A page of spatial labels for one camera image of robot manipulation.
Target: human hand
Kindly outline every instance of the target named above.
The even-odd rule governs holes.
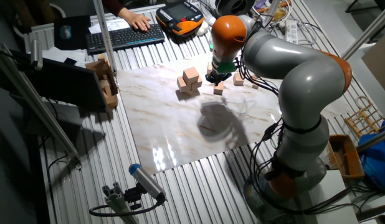
[[[135,29],[141,29],[147,31],[150,28],[148,21],[151,21],[150,18],[147,18],[141,14],[134,14],[128,11],[124,17],[128,23],[133,26]]]

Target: paper sheet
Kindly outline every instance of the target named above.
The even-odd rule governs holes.
[[[76,61],[75,66],[82,68],[85,68],[87,63],[84,50],[60,50],[57,47],[52,47],[49,50],[43,50],[43,58],[55,60],[56,62],[64,62],[67,58],[71,58]]]
[[[112,21],[107,21],[107,27],[108,31],[113,30],[119,30],[119,29],[126,29],[129,28],[129,23],[126,22],[124,19],[115,19]],[[95,24],[94,26],[88,28],[90,30],[90,33],[97,34],[101,33],[100,24]]]

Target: power strip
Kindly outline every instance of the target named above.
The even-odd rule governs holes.
[[[296,21],[285,21],[285,40],[293,44],[298,44],[298,24]]]

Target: orange handheld controller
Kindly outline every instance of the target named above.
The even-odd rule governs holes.
[[[156,19],[170,32],[188,36],[201,26],[204,15],[192,4],[180,1],[159,8],[156,11]]]

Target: red sleeve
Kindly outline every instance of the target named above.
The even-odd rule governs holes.
[[[119,0],[102,0],[102,3],[103,6],[110,11],[110,13],[116,16],[124,8],[124,6],[120,4]]]

